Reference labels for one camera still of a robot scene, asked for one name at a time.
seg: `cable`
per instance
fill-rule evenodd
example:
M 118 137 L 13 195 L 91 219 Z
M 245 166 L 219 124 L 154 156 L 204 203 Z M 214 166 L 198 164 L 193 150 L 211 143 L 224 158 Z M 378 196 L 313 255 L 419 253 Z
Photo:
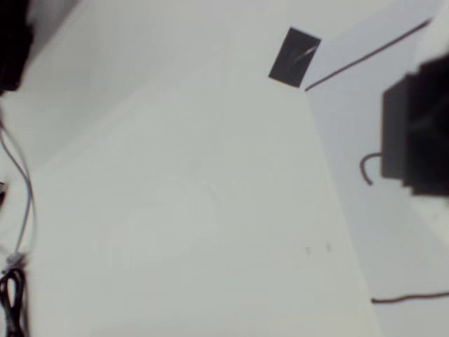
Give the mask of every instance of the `cable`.
M 19 165 L 19 163 L 17 162 L 15 157 L 11 154 L 11 151 L 9 150 L 8 146 L 5 143 L 4 134 L 8 137 L 8 139 L 12 142 L 12 144 L 18 151 L 24 168 L 22 168 Z M 10 133 L 8 132 L 8 130 L 6 129 L 6 127 L 4 126 L 4 124 L 1 121 L 0 121 L 0 143 L 1 143 L 2 148 L 5 150 L 6 154 L 10 158 L 10 160 L 14 163 L 17 170 L 19 170 L 20 175 L 23 177 L 23 180 L 25 181 L 25 184 L 27 186 L 27 201 L 25 204 L 25 212 L 24 212 L 24 216 L 23 216 L 23 220 L 22 220 L 22 226 L 20 228 L 20 234 L 19 234 L 17 244 L 15 245 L 15 250 L 14 250 L 15 254 L 17 254 L 17 253 L 19 253 L 20 245 L 22 243 L 23 236 L 24 236 L 25 230 L 27 228 L 29 212 L 30 212 L 31 206 L 33 208 L 34 222 L 36 221 L 36 207 L 34 205 L 33 187 L 32 187 L 31 179 L 29 176 L 29 169 L 28 169 L 27 163 L 25 161 L 25 158 L 23 156 L 23 153 L 20 151 L 20 147 L 18 147 L 17 142 L 10 135 Z
M 401 297 L 396 298 L 371 298 L 372 304 L 394 304 L 403 302 L 406 300 L 431 300 L 435 298 L 443 298 L 443 297 L 449 297 L 449 292 L 443 292 L 443 293 L 423 293 L 423 294 L 411 294 L 411 295 L 404 295 Z
M 0 144 L 5 150 L 9 159 L 13 162 L 16 169 L 22 176 L 27 187 L 27 201 L 25 204 L 25 212 L 22 220 L 22 226 L 20 228 L 20 234 L 15 245 L 14 253 L 11 254 L 6 262 L 7 266 L 3 271 L 4 276 L 0 279 L 0 304 L 4 309 L 6 318 L 6 337 L 29 337 L 29 324 L 28 324 L 28 296 L 27 296 L 27 283 L 25 274 L 26 255 L 20 253 L 20 246 L 22 244 L 25 230 L 29 221 L 29 212 L 33 210 L 33 222 L 34 228 L 37 224 L 36 221 L 36 206 L 34 203 L 34 193 L 31 182 L 31 176 L 29 173 L 28 165 L 25 160 L 25 156 L 22 152 L 17 141 L 8 132 L 2 122 L 3 113 L 0 108 Z M 6 136 L 12 146 L 15 148 L 19 155 L 21 164 L 18 163 L 16 158 L 12 155 L 8 148 L 5 137 Z M 11 304 L 11 297 L 9 287 L 10 284 L 14 284 L 14 299 Z
M 375 153 L 370 153 L 367 154 L 364 158 L 362 158 L 362 160 L 360 160 L 360 173 L 362 174 L 363 179 L 366 181 L 366 183 L 371 186 L 373 184 L 373 181 L 370 179 L 370 177 L 368 177 L 368 174 L 366 174 L 366 168 L 365 168 L 365 163 L 372 158 L 376 158 L 376 157 L 381 157 L 382 153 L 380 152 L 375 152 Z
M 14 284 L 14 299 L 9 287 Z M 28 337 L 26 276 L 20 268 L 9 270 L 0 279 L 0 304 L 6 318 L 6 337 Z
M 334 76 L 337 76 L 338 74 L 344 72 L 345 70 L 348 70 L 349 68 L 353 67 L 354 65 L 358 65 L 359 63 L 362 63 L 362 62 L 366 61 L 368 58 L 372 58 L 374 55 L 377 55 L 378 53 L 381 53 L 385 49 L 388 49 L 389 47 L 397 44 L 398 42 L 401 42 L 402 40 L 406 39 L 410 35 L 413 35 L 414 33 L 418 32 L 422 28 L 426 27 L 430 22 L 431 22 L 431 19 L 425 20 L 423 23 L 421 23 L 418 26 L 410 29 L 408 32 L 402 34 L 401 36 L 396 37 L 394 40 L 391 40 L 387 44 L 384 44 L 383 46 L 375 49 L 374 51 L 366 54 L 365 56 L 362 56 L 358 60 L 355 60 L 355 61 L 349 63 L 348 65 L 345 65 L 344 67 L 341 67 L 338 70 L 335 70 L 334 72 L 331 72 L 328 76 L 326 76 L 326 77 L 324 77 L 324 78 L 322 78 L 322 79 L 312 83 L 311 85 L 309 85 L 305 89 L 305 91 L 309 91 L 310 89 L 315 88 L 316 86 L 319 86 L 320 84 L 326 82 L 327 80 L 333 78 Z

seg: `thin cord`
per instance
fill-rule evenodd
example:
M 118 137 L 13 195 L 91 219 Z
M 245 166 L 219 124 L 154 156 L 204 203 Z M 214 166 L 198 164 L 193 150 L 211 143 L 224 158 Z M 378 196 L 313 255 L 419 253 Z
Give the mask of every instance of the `thin cord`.
M 2 132 L 5 133 L 6 137 L 10 140 L 11 144 L 13 145 L 16 152 L 18 153 L 20 161 L 22 162 L 23 168 L 19 165 L 17 160 L 15 160 L 14 156 L 11 154 L 11 151 L 9 151 L 8 147 L 6 146 L 6 144 L 4 142 L 4 138 L 2 136 Z M 15 164 L 15 166 L 19 170 L 19 172 L 20 172 L 21 176 L 24 178 L 25 184 L 27 186 L 27 205 L 25 208 L 24 222 L 22 223 L 20 236 L 19 236 L 16 248 L 15 248 L 15 253 L 18 253 L 24 233 L 25 233 L 25 229 L 27 227 L 27 223 L 29 220 L 29 211 L 30 211 L 31 206 L 32 206 L 32 213 L 33 213 L 33 229 L 34 230 L 36 229 L 36 226 L 37 226 L 36 204 L 34 201 L 34 192 L 33 192 L 33 186 L 32 186 L 32 182 L 31 182 L 31 175 L 30 175 L 27 161 L 25 159 L 23 151 L 20 148 L 17 140 L 11 135 L 11 133 L 8 131 L 8 129 L 2 123 L 0 123 L 0 143 L 2 144 L 3 148 L 5 149 L 7 155 L 10 157 L 11 161 Z M 35 240 L 35 233 L 32 236 L 32 240 L 33 241 Z
M 430 300 L 435 298 L 443 298 L 443 297 L 449 297 L 449 292 L 444 293 L 416 293 L 411 295 L 404 295 L 401 297 L 396 298 L 371 298 L 372 304 L 394 304 L 403 302 L 405 300 Z
M 21 167 L 21 165 L 18 163 L 18 161 L 15 159 L 15 157 L 11 154 L 11 151 L 9 150 L 8 146 L 5 143 L 4 134 L 6 135 L 6 137 L 8 137 L 8 139 L 13 144 L 14 148 L 17 150 L 19 157 L 20 157 L 20 161 L 22 162 L 22 165 L 24 166 L 24 168 Z M 13 162 L 14 166 L 19 171 L 19 173 L 22 176 L 22 178 L 25 182 L 25 185 L 27 187 L 27 201 L 25 204 L 25 212 L 24 212 L 24 216 L 23 216 L 23 220 L 22 220 L 22 226 L 20 228 L 20 234 L 19 234 L 17 244 L 15 245 L 15 250 L 14 250 L 14 252 L 15 252 L 14 255 L 17 256 L 18 252 L 20 250 L 20 245 L 22 244 L 25 230 L 27 228 L 27 224 L 28 224 L 28 220 L 29 220 L 29 212 L 30 212 L 31 206 L 33 206 L 32 207 L 33 208 L 33 218 L 34 218 L 34 223 L 36 224 L 36 207 L 34 205 L 33 187 L 32 187 L 32 183 L 31 183 L 28 165 L 25 160 L 25 156 L 23 155 L 23 153 L 22 153 L 20 147 L 18 146 L 17 142 L 15 141 L 14 137 L 11 136 L 11 134 L 8 132 L 8 130 L 6 129 L 6 127 L 4 126 L 4 123 L 2 121 L 0 121 L 0 144 L 1 144 L 2 148 L 5 150 L 6 154 L 10 158 L 10 160 Z
M 10 297 L 10 284 L 14 284 L 14 298 Z M 6 337 L 28 337 L 27 282 L 20 268 L 9 270 L 0 279 L 0 304 L 5 311 Z
M 369 159 L 381 157 L 382 153 L 376 152 L 376 153 L 370 153 L 367 154 L 362 160 L 360 160 L 360 173 L 362 174 L 363 179 L 366 181 L 366 183 L 371 186 L 373 184 L 373 181 L 368 177 L 368 174 L 366 174 L 366 167 L 365 164 Z
M 310 89 L 312 89 L 312 88 L 314 88 L 316 86 L 319 86 L 320 84 L 326 82 L 327 80 L 333 78 L 334 76 L 337 76 L 338 74 L 344 72 L 345 70 L 348 70 L 349 68 L 353 67 L 354 65 L 362 63 L 363 61 L 366 61 L 368 58 L 371 58 L 374 55 L 377 55 L 378 53 L 381 53 L 385 49 L 388 49 L 389 47 L 397 44 L 398 42 L 401 42 L 405 38 L 409 37 L 410 35 L 418 32 L 422 28 L 426 27 L 430 22 L 431 22 L 431 19 L 425 20 L 423 23 L 421 23 L 418 26 L 412 28 L 411 30 L 409 30 L 408 32 L 402 34 L 401 36 L 396 37 L 394 40 L 388 42 L 387 44 L 384 44 L 383 46 L 379 47 L 378 49 L 375 49 L 374 51 L 366 54 L 365 56 L 363 56 L 361 58 L 359 58 L 358 60 L 355 60 L 355 61 L 349 63 L 348 65 L 345 65 L 344 67 L 341 67 L 338 70 L 335 70 L 334 72 L 331 72 L 328 76 L 326 76 L 326 77 L 324 77 L 324 78 L 322 78 L 322 79 L 312 83 L 311 85 L 309 85 L 305 89 L 305 91 L 309 91 Z
M 19 234 L 19 237 L 17 240 L 17 244 L 15 245 L 15 252 L 18 253 L 18 251 L 20 249 L 20 245 L 22 243 L 23 235 L 25 233 L 25 229 L 28 224 L 29 211 L 30 211 L 31 203 L 32 203 L 32 186 L 31 186 L 31 182 L 29 181 L 29 179 L 27 177 L 27 174 L 23 171 L 22 167 L 19 165 L 19 163 L 17 163 L 14 156 L 11 154 L 10 150 L 6 146 L 5 139 L 3 137 L 3 132 L 4 132 L 4 127 L 3 127 L 3 125 L 1 125 L 1 130 L 0 130 L 1 146 L 5 150 L 6 154 L 11 159 L 11 161 L 14 163 L 17 170 L 19 170 L 20 175 L 23 177 L 23 180 L 25 181 L 25 184 L 27 186 L 27 201 L 26 201 L 26 206 L 25 206 L 25 213 L 23 215 L 22 226 L 20 228 L 20 234 Z

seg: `white wall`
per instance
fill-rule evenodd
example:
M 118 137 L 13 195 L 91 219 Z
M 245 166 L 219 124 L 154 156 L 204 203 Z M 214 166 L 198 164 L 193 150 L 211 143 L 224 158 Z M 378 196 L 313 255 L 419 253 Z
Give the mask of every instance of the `white wall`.
M 291 25 L 385 3 L 81 3 L 2 102 L 34 168 L 34 336 L 381 336 L 307 99 L 267 74 Z

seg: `brown wire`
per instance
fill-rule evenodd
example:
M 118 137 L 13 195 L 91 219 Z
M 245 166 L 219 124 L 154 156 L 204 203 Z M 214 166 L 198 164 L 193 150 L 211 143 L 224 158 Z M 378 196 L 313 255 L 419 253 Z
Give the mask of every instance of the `brown wire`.
M 443 293 L 416 293 L 411 295 L 404 295 L 396 298 L 371 298 L 372 304 L 394 304 L 404 302 L 406 300 L 431 300 L 435 298 L 449 297 L 449 292 Z
M 362 174 L 363 179 L 366 181 L 366 183 L 371 186 L 373 184 L 373 181 L 370 179 L 370 177 L 368 177 L 368 174 L 366 174 L 366 168 L 365 168 L 365 163 L 371 159 L 371 158 L 376 158 L 376 157 L 381 157 L 382 153 L 380 152 L 375 152 L 375 153 L 370 153 L 367 154 L 364 158 L 362 158 L 362 160 L 360 160 L 360 173 Z
M 410 29 L 408 32 L 402 34 L 401 36 L 396 37 L 394 40 L 391 40 L 387 44 L 384 44 L 383 46 L 375 49 L 374 51 L 366 54 L 365 56 L 362 56 L 358 60 L 355 60 L 355 61 L 349 63 L 348 65 L 345 65 L 344 67 L 341 67 L 338 70 L 335 70 L 334 72 L 331 72 L 328 76 L 326 76 L 326 77 L 324 77 L 324 78 L 322 78 L 322 79 L 312 83 L 311 85 L 306 87 L 305 91 L 309 91 L 310 89 L 312 89 L 312 88 L 314 88 L 316 86 L 319 86 L 320 84 L 326 82 L 327 80 L 333 78 L 334 76 L 337 76 L 338 74 L 344 72 L 345 70 L 348 70 L 349 68 L 353 67 L 354 65 L 362 63 L 363 61 L 366 61 L 368 58 L 372 58 L 374 55 L 377 55 L 378 53 L 381 53 L 382 51 L 384 51 L 385 49 L 393 46 L 394 44 L 397 44 L 398 42 L 401 42 L 405 38 L 409 37 L 410 35 L 418 32 L 422 28 L 426 27 L 430 22 L 431 22 L 431 19 L 425 20 L 423 23 L 421 23 L 418 26 Z

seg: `white cord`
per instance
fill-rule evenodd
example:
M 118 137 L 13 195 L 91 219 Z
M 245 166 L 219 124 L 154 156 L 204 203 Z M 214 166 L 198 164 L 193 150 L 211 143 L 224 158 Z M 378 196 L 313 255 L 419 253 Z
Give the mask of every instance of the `white cord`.
M 19 154 L 20 161 L 22 162 L 23 168 L 21 167 L 21 165 L 19 165 L 19 163 L 17 162 L 15 157 L 11 154 L 11 151 L 9 150 L 8 146 L 5 143 L 4 135 L 6 135 L 6 137 L 10 140 L 11 144 L 13 145 L 13 147 L 16 149 L 17 153 Z M 20 228 L 20 234 L 19 234 L 19 237 L 17 240 L 17 244 L 15 245 L 14 254 L 12 256 L 10 256 L 10 258 L 8 258 L 9 260 L 11 260 L 11 261 L 9 261 L 10 264 L 11 263 L 15 264 L 15 261 L 23 260 L 23 258 L 24 258 L 23 254 L 19 253 L 19 250 L 20 250 L 20 246 L 22 244 L 23 236 L 25 234 L 25 230 L 28 225 L 29 212 L 31 210 L 31 207 L 33 209 L 33 223 L 34 223 L 34 225 L 36 225 L 36 207 L 34 204 L 32 182 L 31 182 L 27 162 L 25 161 L 25 156 L 23 155 L 23 153 L 22 153 L 20 147 L 18 146 L 17 142 L 15 141 L 15 139 L 11 136 L 11 134 L 5 128 L 2 121 L 0 121 L 0 143 L 1 143 L 2 148 L 5 150 L 6 154 L 10 158 L 10 160 L 13 162 L 14 166 L 17 168 L 17 170 L 19 170 L 20 175 L 22 176 L 22 178 L 25 182 L 25 185 L 27 186 L 27 201 L 25 204 L 25 212 L 23 215 L 22 226 Z

